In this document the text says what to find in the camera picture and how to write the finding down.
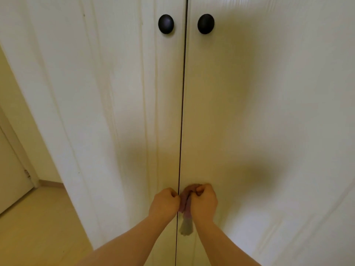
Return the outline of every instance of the hand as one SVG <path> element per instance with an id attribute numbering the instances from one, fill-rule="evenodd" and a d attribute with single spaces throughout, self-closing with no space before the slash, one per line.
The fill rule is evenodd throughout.
<path id="1" fill-rule="evenodd" d="M 166 226 L 176 216 L 179 206 L 178 193 L 172 188 L 163 189 L 154 196 L 148 216 Z"/>
<path id="2" fill-rule="evenodd" d="M 213 222 L 213 217 L 217 208 L 217 196 L 210 184 L 196 188 L 201 196 L 191 193 L 191 215 L 195 224 L 201 222 Z"/>

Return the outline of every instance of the cloth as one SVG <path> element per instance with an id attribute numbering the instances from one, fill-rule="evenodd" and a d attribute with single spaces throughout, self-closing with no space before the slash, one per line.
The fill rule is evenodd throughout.
<path id="1" fill-rule="evenodd" d="M 191 216 L 191 192 L 195 192 L 198 196 L 200 196 L 201 192 L 196 192 L 196 188 L 201 186 L 201 184 L 192 184 L 187 186 L 184 191 L 180 194 L 180 207 L 179 212 L 184 213 L 183 221 L 180 227 L 179 232 L 184 235 L 188 236 L 193 233 L 193 223 L 192 223 L 192 216 Z"/>

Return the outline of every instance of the black round knob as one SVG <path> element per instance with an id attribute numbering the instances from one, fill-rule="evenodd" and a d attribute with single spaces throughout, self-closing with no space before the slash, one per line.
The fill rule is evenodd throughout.
<path id="1" fill-rule="evenodd" d="M 170 15 L 162 15 L 158 21 L 159 30 L 163 34 L 170 34 L 174 29 L 174 20 Z"/>
<path id="2" fill-rule="evenodd" d="M 197 27 L 201 34 L 209 34 L 214 28 L 214 18 L 210 14 L 202 15 Z"/>

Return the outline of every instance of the floor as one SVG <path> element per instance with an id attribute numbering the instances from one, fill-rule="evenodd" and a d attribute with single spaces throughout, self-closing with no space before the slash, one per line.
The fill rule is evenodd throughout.
<path id="1" fill-rule="evenodd" d="M 40 187 L 0 215 L 0 265 L 72 266 L 91 251 L 63 188 Z"/>

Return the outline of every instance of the white door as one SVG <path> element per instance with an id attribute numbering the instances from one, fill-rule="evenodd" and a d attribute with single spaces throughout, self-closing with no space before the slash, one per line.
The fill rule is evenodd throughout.
<path id="1" fill-rule="evenodd" d="M 355 263 L 354 7 L 189 0 L 180 189 L 212 183 L 215 222 L 263 266 Z M 208 265 L 196 233 L 177 265 Z"/>
<path id="2" fill-rule="evenodd" d="M 0 128 L 0 213 L 32 188 L 31 180 Z"/>
<path id="3" fill-rule="evenodd" d="M 185 15 L 186 0 L 0 0 L 2 49 L 94 248 L 178 189 Z M 175 265 L 176 222 L 147 265 Z"/>

